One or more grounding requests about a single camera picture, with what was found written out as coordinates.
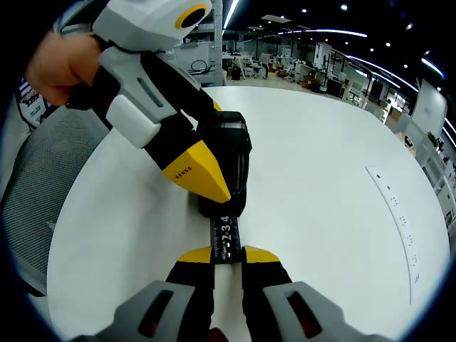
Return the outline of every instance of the desk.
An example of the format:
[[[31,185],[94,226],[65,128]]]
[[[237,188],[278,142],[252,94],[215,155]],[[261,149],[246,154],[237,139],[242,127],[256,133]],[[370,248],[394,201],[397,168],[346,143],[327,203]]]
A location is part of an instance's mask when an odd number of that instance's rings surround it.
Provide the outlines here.
[[[244,59],[248,58],[248,56],[231,56],[231,55],[223,55],[222,59],[232,59],[233,63],[239,66],[241,69],[242,78],[245,80],[245,73],[244,73]]]
[[[205,91],[249,125],[242,244],[275,253],[293,281],[337,303],[357,329],[399,337],[449,261],[442,210],[413,156],[373,115],[338,100],[273,88]],[[423,280],[413,305],[398,229],[366,165],[388,176],[413,227]],[[71,188],[53,235],[48,302],[62,337],[98,332],[124,300],[165,279],[181,254],[209,245],[209,221],[195,200],[144,151],[115,130],[108,134]],[[240,280],[239,265],[216,267],[212,324],[230,341],[249,336]]]

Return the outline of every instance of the ceiling light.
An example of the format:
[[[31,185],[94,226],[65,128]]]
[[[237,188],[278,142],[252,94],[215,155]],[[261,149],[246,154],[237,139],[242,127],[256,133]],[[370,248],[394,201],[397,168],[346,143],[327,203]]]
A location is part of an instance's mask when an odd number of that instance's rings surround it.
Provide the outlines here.
[[[360,61],[360,62],[364,62],[366,64],[369,64],[370,66],[375,66],[376,68],[379,68],[380,70],[386,72],[386,73],[389,73],[390,75],[392,75],[393,77],[396,77],[398,80],[401,80],[402,82],[404,82],[407,86],[411,87],[414,91],[418,92],[419,90],[417,88],[415,88],[413,85],[411,85],[409,82],[407,82],[406,80],[400,78],[399,76],[395,75],[394,73],[392,73],[391,71],[388,71],[384,68],[382,68],[381,66],[377,66],[376,64],[374,63],[371,63],[371,62],[367,62],[367,61],[364,61],[363,59],[361,58],[358,58],[358,57],[355,57],[355,56],[348,56],[349,58],[352,58],[352,59],[356,59],[357,61]]]
[[[433,69],[436,73],[438,73],[440,76],[442,76],[443,79],[445,79],[445,75],[443,74],[442,71],[439,70],[437,66],[429,62],[427,59],[421,58],[421,61],[426,64],[429,68]]]
[[[451,122],[450,122],[450,121],[448,121],[448,119],[447,119],[447,118],[445,118],[445,122],[446,122],[446,123],[447,123],[447,124],[448,124],[448,125],[451,127],[451,129],[453,130],[453,132],[455,132],[455,133],[456,133],[456,130],[455,130],[455,128],[453,127],[453,125],[451,124]]]
[[[368,77],[368,74],[367,74],[367,73],[364,73],[363,71],[360,71],[360,70],[358,70],[358,69],[355,69],[355,71],[356,71],[357,73],[359,73],[360,75],[364,76],[364,77]]]
[[[365,33],[358,33],[352,31],[343,31],[343,30],[332,30],[329,28],[320,28],[317,30],[306,30],[306,32],[330,32],[330,33],[343,33],[343,34],[351,34],[352,36],[359,36],[366,38],[368,35]]]
[[[223,25],[224,30],[227,29],[229,20],[231,19],[232,15],[234,13],[234,10],[236,10],[236,6],[237,6],[238,2],[239,2],[239,0],[233,0],[233,2],[231,3],[231,7],[229,8],[228,15],[227,15],[227,20],[225,20],[225,25]]]
[[[447,135],[447,137],[449,137],[451,143],[453,144],[453,146],[456,147],[456,144],[455,144],[455,141],[451,138],[451,135],[448,134],[448,131],[445,129],[445,127],[442,127],[443,131],[445,132],[445,134]]]
[[[398,84],[392,82],[392,80],[390,80],[389,78],[386,78],[385,76],[383,76],[383,75],[381,75],[381,74],[379,74],[379,73],[373,73],[373,74],[374,74],[375,76],[378,76],[378,77],[383,78],[385,81],[391,83],[393,86],[396,86],[396,87],[398,87],[398,88],[400,89],[400,85],[398,85]]]

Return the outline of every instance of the human hand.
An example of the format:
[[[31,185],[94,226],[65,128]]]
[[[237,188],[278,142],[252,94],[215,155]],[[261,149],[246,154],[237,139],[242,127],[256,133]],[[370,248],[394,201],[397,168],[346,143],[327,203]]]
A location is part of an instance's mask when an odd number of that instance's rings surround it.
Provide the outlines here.
[[[25,79],[53,105],[68,102],[81,82],[92,85],[100,68],[98,42],[89,33],[63,38],[48,32],[28,62]]]

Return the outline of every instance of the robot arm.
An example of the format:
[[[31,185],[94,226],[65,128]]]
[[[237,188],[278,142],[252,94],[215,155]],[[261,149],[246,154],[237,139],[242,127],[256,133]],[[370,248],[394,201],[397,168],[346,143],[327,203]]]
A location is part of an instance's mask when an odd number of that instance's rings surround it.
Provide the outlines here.
[[[110,102],[109,123],[145,148],[169,180],[225,203],[231,191],[218,160],[182,114],[205,125],[219,107],[166,54],[211,8],[210,0],[109,1],[93,24],[104,51],[91,97]]]

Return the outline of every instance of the workstation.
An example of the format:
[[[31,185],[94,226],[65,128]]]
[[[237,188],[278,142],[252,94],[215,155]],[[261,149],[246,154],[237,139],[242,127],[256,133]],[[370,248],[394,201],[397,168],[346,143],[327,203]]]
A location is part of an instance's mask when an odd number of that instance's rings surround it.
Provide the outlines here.
[[[456,252],[456,107],[418,19],[382,4],[395,20],[379,35],[357,1],[325,16],[99,1],[56,31],[98,9],[89,31],[110,45],[83,98],[100,102],[26,108],[2,185],[18,279],[57,337],[387,342],[420,327]],[[48,105],[25,83],[21,117]]]

